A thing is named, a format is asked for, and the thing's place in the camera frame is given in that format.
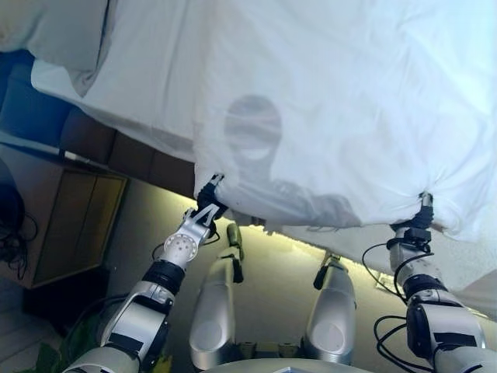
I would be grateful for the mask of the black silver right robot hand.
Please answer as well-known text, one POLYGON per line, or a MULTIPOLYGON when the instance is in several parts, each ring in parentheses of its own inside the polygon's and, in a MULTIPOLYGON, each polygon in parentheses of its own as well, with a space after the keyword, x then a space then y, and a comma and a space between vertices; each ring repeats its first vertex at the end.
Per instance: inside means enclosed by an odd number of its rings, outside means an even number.
POLYGON ((419 198, 421 206, 412 218, 412 226, 414 228, 427 229, 433 222, 433 195, 427 191, 423 191, 419 195, 419 198))

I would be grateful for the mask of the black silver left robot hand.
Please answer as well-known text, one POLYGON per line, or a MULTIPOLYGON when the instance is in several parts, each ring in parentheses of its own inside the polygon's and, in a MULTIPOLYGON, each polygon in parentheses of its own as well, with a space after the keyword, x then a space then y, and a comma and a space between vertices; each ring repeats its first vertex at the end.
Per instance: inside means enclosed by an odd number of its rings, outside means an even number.
POLYGON ((210 181, 200 190, 197 194, 197 207, 198 211, 202 211, 205 207, 217 207, 213 219, 217 220, 222 217, 225 211, 228 209, 224 204, 222 204, 215 195, 215 190, 217 185, 224 176, 222 174, 214 174, 210 181))

